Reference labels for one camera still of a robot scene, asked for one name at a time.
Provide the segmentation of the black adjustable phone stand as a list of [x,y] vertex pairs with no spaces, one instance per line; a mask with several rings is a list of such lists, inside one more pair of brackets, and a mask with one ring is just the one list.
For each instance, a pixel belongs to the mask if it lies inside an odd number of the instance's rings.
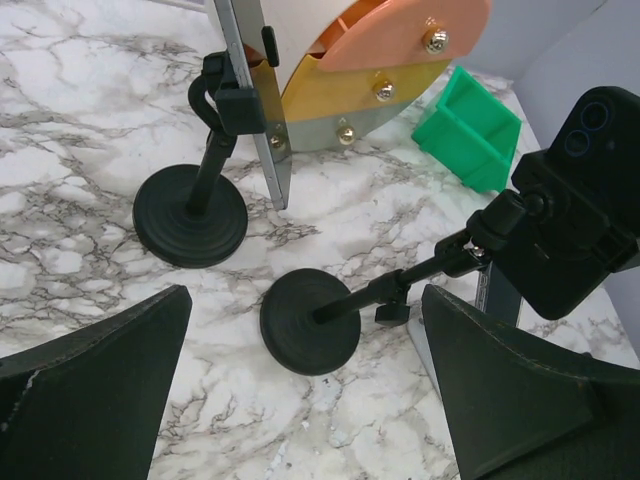
[[358,346],[362,309],[374,306],[382,326],[404,325],[411,286],[438,274],[458,278],[494,264],[534,309],[549,259],[538,228],[549,223],[562,195],[546,151],[523,156],[513,188],[476,211],[461,231],[436,245],[430,259],[412,268],[386,273],[354,292],[318,269],[297,269],[278,279],[265,295],[259,320],[274,359],[305,376],[341,368]]

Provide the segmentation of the cream cylindrical drawer organizer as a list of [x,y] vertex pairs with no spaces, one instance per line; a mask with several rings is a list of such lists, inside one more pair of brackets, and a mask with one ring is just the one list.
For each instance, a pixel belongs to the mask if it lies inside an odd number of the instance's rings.
[[489,1],[241,1],[276,152],[347,146],[402,112],[488,24]]

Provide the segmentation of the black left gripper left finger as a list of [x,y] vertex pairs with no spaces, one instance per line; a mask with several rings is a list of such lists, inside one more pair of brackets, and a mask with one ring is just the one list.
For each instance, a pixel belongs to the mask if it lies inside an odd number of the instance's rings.
[[2,358],[2,478],[147,478],[191,309],[174,285]]

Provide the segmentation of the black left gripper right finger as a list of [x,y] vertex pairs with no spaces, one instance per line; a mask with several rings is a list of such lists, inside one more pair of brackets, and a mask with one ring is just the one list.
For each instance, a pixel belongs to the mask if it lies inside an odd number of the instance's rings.
[[422,315],[463,479],[636,479],[639,373],[428,285]]

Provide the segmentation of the silver phone with dark screen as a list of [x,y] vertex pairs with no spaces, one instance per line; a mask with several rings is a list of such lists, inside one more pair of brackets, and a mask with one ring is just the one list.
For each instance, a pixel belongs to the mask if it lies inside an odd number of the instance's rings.
[[280,59],[274,29],[259,1],[212,1],[235,85],[214,95],[225,131],[252,135],[273,207],[288,207],[292,149],[276,78]]

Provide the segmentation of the silver folding phone stand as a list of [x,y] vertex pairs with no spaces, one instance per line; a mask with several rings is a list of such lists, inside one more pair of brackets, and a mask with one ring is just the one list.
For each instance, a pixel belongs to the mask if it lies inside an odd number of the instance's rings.
[[[522,296],[494,264],[480,271],[474,301],[478,310],[517,326],[521,304]],[[407,330],[434,389],[440,394],[422,314],[416,320],[409,321]]]

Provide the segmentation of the black round-base phone stand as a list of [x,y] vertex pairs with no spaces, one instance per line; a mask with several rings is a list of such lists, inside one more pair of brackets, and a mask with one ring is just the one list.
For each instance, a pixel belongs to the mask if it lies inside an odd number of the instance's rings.
[[141,244],[181,268],[201,269],[229,258],[248,229],[246,204],[222,175],[240,135],[228,134],[214,95],[235,85],[226,51],[207,55],[188,89],[188,101],[209,127],[199,165],[178,164],[151,175],[139,188],[132,210]]

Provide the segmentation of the green plastic bin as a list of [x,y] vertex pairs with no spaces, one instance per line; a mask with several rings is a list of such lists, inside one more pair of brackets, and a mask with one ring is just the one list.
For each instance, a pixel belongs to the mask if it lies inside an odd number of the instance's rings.
[[431,100],[411,138],[464,186],[506,188],[522,121],[461,67]]

